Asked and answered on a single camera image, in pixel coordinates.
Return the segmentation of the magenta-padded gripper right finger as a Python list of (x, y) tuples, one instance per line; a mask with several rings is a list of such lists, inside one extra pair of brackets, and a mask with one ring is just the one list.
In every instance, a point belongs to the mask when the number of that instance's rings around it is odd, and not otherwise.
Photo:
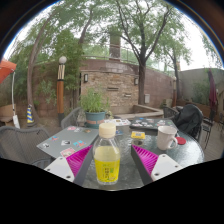
[(182, 166), (167, 154), (157, 155), (136, 145), (131, 146), (131, 155), (144, 185), (182, 169)]

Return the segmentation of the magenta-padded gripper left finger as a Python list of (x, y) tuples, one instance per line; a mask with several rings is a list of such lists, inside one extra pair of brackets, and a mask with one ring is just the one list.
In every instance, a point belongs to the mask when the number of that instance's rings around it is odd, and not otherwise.
[(82, 186), (93, 158), (92, 145), (65, 157), (58, 157), (45, 171)]

